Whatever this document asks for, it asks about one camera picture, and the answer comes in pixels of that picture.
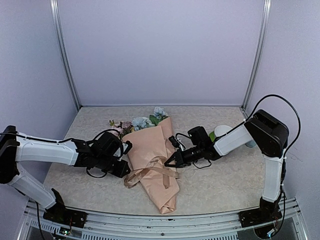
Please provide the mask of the tan ribbon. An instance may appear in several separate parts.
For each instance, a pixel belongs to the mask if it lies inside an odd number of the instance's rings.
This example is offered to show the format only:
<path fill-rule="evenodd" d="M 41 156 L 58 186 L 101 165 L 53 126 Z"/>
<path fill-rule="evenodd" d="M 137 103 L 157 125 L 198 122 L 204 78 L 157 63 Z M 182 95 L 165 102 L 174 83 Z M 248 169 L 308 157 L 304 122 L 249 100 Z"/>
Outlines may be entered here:
<path fill-rule="evenodd" d="M 180 176 L 176 170 L 164 166 L 166 160 L 165 157 L 157 156 L 150 160 L 145 167 L 131 171 L 124 178 L 124 186 L 130 189 L 142 179 L 150 179 L 152 181 L 159 179 L 161 185 L 168 189 L 170 187 L 170 178 L 178 179 Z"/>

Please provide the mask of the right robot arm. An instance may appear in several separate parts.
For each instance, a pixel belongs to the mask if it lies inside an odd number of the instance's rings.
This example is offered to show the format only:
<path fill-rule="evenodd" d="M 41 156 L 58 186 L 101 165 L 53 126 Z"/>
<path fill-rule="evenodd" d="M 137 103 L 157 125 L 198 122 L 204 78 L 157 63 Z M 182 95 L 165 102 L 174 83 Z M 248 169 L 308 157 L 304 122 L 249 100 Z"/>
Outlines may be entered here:
<path fill-rule="evenodd" d="M 289 148 L 289 129 L 284 123 L 260 109 L 234 128 L 215 135 L 214 139 L 202 126 L 190 129 L 187 134 L 193 144 L 189 149 L 177 137 L 169 138 L 176 151 L 164 163 L 166 167 L 180 169 L 199 160 L 212 163 L 244 149 L 260 151 L 264 161 L 264 186 L 255 216 L 260 222 L 266 222 L 280 210 L 286 175 L 285 158 Z"/>

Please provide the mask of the pink rose stem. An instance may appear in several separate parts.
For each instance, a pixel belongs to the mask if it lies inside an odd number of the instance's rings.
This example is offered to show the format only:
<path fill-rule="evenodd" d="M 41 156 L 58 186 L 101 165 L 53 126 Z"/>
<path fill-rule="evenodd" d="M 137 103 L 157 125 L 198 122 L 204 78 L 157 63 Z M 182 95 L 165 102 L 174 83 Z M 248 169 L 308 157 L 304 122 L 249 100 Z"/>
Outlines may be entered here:
<path fill-rule="evenodd" d="M 109 120 L 109 126 L 110 132 L 120 139 L 133 131 L 133 125 L 130 121 Z"/>

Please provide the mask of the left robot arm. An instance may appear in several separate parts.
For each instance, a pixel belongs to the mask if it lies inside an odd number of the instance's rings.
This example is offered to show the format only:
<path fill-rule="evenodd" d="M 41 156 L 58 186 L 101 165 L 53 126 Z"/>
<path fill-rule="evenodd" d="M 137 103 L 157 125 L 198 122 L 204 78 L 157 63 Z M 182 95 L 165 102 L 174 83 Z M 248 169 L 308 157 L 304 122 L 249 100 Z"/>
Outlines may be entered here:
<path fill-rule="evenodd" d="M 54 140 L 26 135 L 9 125 L 0 134 L 0 182 L 36 201 L 57 221 L 66 222 L 70 211 L 59 192 L 46 188 L 22 167 L 22 163 L 57 163 L 87 171 L 97 168 L 104 174 L 123 178 L 131 171 L 123 156 L 133 145 L 115 136 L 115 132 L 114 129 L 104 130 L 89 141 Z"/>

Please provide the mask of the pink wrapping paper sheet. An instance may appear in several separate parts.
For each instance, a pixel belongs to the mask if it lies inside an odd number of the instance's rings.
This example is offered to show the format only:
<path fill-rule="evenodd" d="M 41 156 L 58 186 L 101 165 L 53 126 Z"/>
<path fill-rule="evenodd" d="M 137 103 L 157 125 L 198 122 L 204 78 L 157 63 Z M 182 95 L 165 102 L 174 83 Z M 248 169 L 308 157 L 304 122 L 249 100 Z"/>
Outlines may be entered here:
<path fill-rule="evenodd" d="M 172 121 L 167 117 L 157 126 L 134 131 L 123 137 L 124 141 L 132 143 L 127 153 L 132 170 L 125 176 L 124 185 L 130 189 L 140 183 L 161 214 L 176 210 L 177 194 L 180 191 L 176 168 L 165 166 L 165 162 L 175 152 L 169 141 L 172 135 Z"/>

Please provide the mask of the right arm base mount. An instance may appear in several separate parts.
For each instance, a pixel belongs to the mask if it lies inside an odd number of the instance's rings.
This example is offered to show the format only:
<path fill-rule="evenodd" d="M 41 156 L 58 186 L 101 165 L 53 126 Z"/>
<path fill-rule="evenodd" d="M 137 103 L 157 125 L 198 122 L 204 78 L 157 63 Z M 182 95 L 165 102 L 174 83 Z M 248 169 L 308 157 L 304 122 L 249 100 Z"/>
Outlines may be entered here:
<path fill-rule="evenodd" d="M 281 219 L 283 216 L 279 207 L 280 199 L 281 197 L 270 202 L 261 197 L 258 208 L 240 211 L 238 216 L 241 227 L 246 228 Z"/>

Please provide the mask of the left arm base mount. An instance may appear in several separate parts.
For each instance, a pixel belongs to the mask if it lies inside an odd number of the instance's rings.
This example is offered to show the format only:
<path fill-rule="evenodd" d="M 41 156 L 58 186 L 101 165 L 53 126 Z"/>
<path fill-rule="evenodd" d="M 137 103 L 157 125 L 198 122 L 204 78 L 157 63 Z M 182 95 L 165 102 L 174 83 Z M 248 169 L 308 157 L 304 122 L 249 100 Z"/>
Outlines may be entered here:
<path fill-rule="evenodd" d="M 84 228 L 87 220 L 87 213 L 84 211 L 66 208 L 64 201 L 57 190 L 51 189 L 55 197 L 55 203 L 52 207 L 46 208 L 43 214 L 45 220 L 55 223 L 68 225 L 69 227 Z"/>

